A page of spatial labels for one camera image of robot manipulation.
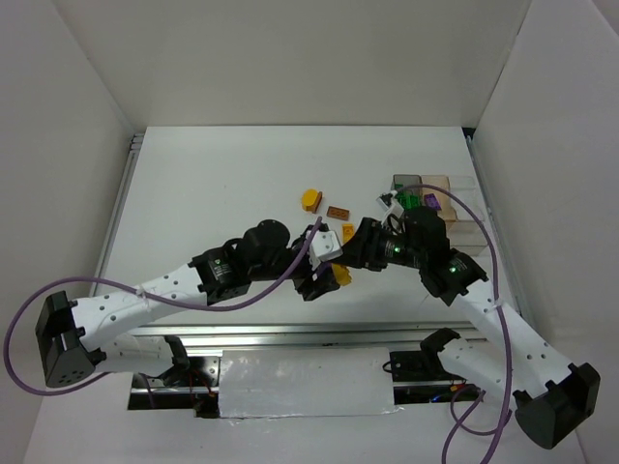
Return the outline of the yellow rectangular lego brick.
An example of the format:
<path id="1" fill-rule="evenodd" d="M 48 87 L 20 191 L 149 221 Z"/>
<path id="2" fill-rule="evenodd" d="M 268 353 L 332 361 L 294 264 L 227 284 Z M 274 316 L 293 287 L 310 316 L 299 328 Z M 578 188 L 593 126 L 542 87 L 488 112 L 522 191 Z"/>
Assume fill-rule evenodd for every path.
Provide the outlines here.
<path id="1" fill-rule="evenodd" d="M 332 271 L 336 280 L 336 283 L 342 287 L 347 286 L 352 282 L 352 276 L 347 267 L 342 265 L 333 264 Z"/>

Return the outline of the purple butterfly lego brick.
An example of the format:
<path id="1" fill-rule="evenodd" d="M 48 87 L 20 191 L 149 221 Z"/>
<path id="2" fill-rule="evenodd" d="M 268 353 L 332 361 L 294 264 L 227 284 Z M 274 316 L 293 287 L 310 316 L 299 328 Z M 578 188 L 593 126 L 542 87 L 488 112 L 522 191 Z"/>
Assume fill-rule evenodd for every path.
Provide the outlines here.
<path id="1" fill-rule="evenodd" d="M 434 193 L 425 194 L 423 197 L 424 205 L 434 211 L 441 211 L 441 203 Z"/>

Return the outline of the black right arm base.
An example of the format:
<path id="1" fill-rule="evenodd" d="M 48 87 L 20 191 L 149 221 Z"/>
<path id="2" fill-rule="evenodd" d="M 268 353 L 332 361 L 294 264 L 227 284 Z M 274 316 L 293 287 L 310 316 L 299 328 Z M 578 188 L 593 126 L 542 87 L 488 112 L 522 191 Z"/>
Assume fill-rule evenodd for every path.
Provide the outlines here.
<path id="1" fill-rule="evenodd" d="M 395 351 L 382 364 L 382 369 L 392 376 L 394 382 L 448 382 L 464 383 L 465 380 L 444 370 L 438 360 L 429 358 L 422 351 Z"/>

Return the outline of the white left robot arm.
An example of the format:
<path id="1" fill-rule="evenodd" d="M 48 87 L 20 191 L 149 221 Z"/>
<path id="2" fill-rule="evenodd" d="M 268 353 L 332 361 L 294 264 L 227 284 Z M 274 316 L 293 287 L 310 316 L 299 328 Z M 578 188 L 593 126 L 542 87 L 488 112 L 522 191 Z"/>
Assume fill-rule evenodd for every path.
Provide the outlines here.
<path id="1" fill-rule="evenodd" d="M 64 389 L 96 372 L 159 378 L 183 372 L 190 362 L 178 337 L 139 341 L 132 330 L 185 310 L 239 310 L 287 280 L 304 301 L 315 300 L 339 289 L 332 263 L 341 256 L 338 234 L 322 222 L 292 240 L 281 222 L 265 219 L 242 237 L 139 285 L 105 279 L 108 293 L 75 300 L 54 285 L 35 329 L 44 383 Z"/>

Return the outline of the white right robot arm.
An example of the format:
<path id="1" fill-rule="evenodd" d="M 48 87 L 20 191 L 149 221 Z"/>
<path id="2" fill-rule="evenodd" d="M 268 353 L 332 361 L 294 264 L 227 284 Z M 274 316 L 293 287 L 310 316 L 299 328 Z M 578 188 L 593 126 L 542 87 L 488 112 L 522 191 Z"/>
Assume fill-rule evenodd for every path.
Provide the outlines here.
<path id="1" fill-rule="evenodd" d="M 507 399 L 520 429 L 551 450 L 595 411 L 601 382 L 588 362 L 573 363 L 547 343 L 498 293 L 484 269 L 450 245 L 444 220 L 418 207 L 385 223 L 365 217 L 336 263 L 380 272 L 388 265 L 418 270 L 431 296 L 456 305 L 485 337 L 505 351 L 500 366 L 478 354 L 455 332 L 425 341 L 443 369 Z"/>

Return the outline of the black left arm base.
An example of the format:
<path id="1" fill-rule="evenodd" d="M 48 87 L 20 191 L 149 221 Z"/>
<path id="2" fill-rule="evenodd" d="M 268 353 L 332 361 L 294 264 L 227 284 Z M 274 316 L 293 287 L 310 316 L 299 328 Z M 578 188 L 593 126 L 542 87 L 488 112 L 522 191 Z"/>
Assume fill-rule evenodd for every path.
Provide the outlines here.
<path id="1" fill-rule="evenodd" d="M 190 356 L 178 336 L 154 337 L 162 342 L 159 359 L 164 368 L 157 368 L 152 375 L 137 372 L 135 377 L 144 387 L 176 387 L 196 381 L 207 390 L 220 384 L 221 358 L 218 356 Z"/>

